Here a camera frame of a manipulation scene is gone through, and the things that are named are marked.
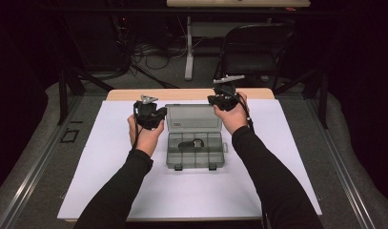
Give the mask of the white board sheet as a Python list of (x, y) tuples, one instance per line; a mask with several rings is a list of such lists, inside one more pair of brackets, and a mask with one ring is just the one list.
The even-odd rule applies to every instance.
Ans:
[[(304, 168), (281, 105), (276, 99), (248, 101), (255, 132), (296, 176), (321, 215), (315, 191)], [(131, 101), (104, 101), (79, 159), (70, 188), (57, 217), (67, 221), (80, 214), (97, 191), (124, 164), (132, 145), (126, 118)], [(243, 162), (232, 146), (225, 165), (215, 171), (166, 165), (167, 133), (159, 138), (153, 167), (133, 202), (129, 220), (257, 219), (261, 203)]]

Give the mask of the white-legged background desk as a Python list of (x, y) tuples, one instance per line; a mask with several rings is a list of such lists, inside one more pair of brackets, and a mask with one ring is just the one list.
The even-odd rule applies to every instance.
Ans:
[[(311, 6), (310, 0), (166, 0), (167, 6), (178, 9), (193, 9), (204, 8), (205, 10), (215, 9), (296, 9), (308, 8)], [(185, 79), (190, 81), (193, 79), (194, 69), (194, 37), (223, 37), (234, 26), (238, 26), (238, 22), (193, 22), (192, 17), (187, 17), (186, 23), (186, 48), (187, 61), (185, 68)]]

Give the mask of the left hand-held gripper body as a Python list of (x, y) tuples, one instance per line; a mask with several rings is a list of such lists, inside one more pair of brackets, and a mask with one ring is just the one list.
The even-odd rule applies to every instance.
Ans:
[(152, 130), (158, 126), (156, 100), (156, 97), (142, 94), (140, 95), (140, 99), (133, 104), (135, 121), (144, 129)]

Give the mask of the aluminium floor rail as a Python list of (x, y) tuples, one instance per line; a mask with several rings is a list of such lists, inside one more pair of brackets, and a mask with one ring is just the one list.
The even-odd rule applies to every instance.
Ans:
[(330, 161), (336, 171), (339, 182), (341, 183), (342, 189), (344, 190), (345, 196), (347, 197), (354, 215), (357, 218), (360, 229), (377, 229), (375, 224), (372, 221), (370, 214), (368, 213), (367, 207), (363, 202), (359, 191), (355, 183), (353, 182), (348, 169), (343, 161), (341, 153), (339, 152), (337, 145), (328, 129), (325, 129), (321, 124), (318, 114), (317, 114), (317, 105), (313, 100), (306, 99), (306, 105), (309, 112), (315, 122), (318, 131), (323, 136), (324, 141), (329, 150)]
[(0, 229), (11, 229), (18, 219), (82, 99), (70, 99), (68, 114), (62, 121), (56, 120), (60, 115), (59, 101), (52, 98), (48, 102), (41, 122), (0, 188)]

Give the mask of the black key fob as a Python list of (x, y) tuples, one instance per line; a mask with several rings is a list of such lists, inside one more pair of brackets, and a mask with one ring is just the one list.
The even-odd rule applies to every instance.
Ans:
[(199, 150), (205, 146), (204, 141), (199, 138), (195, 138), (191, 141), (183, 141), (178, 144), (179, 149), (193, 149)]

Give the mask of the person's left hand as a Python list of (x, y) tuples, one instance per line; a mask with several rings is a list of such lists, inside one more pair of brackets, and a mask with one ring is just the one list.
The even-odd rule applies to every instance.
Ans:
[(133, 148), (144, 152), (149, 157), (152, 157), (157, 146), (158, 139), (164, 131), (164, 121), (161, 120), (159, 125), (152, 130), (147, 130), (139, 126), (135, 122), (133, 114), (128, 117), (127, 121), (129, 124), (130, 142)]

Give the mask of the grey transparent compartment box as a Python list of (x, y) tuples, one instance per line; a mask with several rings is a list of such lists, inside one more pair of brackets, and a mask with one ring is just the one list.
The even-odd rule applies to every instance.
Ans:
[[(166, 163), (169, 169), (208, 168), (215, 171), (225, 164), (222, 141), (222, 121), (209, 104), (167, 104), (168, 148)], [(202, 139), (199, 150), (179, 149), (178, 144)]]

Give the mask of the black folding chair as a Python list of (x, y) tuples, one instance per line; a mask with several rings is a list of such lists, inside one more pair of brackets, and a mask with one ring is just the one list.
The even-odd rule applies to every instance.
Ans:
[(286, 23), (249, 24), (230, 30), (221, 45), (214, 79), (226, 75), (273, 76), (274, 89), (295, 37), (295, 29)]

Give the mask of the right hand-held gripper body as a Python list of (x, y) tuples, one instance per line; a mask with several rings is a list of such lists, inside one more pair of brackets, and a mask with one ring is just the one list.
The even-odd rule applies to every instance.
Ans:
[(229, 112), (239, 102), (238, 95), (235, 90), (234, 81), (243, 79), (244, 75), (225, 75), (214, 80), (214, 95), (218, 97), (219, 110)]

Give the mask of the black metal stand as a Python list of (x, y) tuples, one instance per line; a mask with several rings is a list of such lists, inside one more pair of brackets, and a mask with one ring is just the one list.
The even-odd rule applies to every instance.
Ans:
[(106, 92), (113, 90), (113, 87), (107, 83), (101, 81), (100, 79), (92, 76), (91, 74), (82, 71), (79, 68), (69, 68), (63, 70), (59, 74), (59, 105), (60, 105), (60, 117), (58, 124), (62, 125), (69, 115), (69, 106), (68, 106), (68, 92), (67, 89), (70, 88), (71, 91), (76, 96), (81, 96), (86, 92), (85, 87), (81, 83), (81, 79), (86, 79), (90, 81), (95, 86), (103, 89)]
[(327, 102), (328, 102), (328, 74), (321, 69), (312, 69), (289, 83), (273, 89), (274, 94), (282, 94), (299, 83), (304, 83), (302, 96), (312, 99), (319, 94), (317, 103), (317, 117), (323, 128), (327, 129)]

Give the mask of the person's right hand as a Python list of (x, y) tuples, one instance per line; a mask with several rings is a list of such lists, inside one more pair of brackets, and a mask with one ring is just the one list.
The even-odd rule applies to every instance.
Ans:
[(217, 106), (214, 106), (214, 114), (218, 116), (225, 127), (225, 129), (232, 135), (236, 130), (248, 125), (247, 113), (247, 95), (239, 92), (241, 103), (237, 104), (229, 112), (221, 111)]

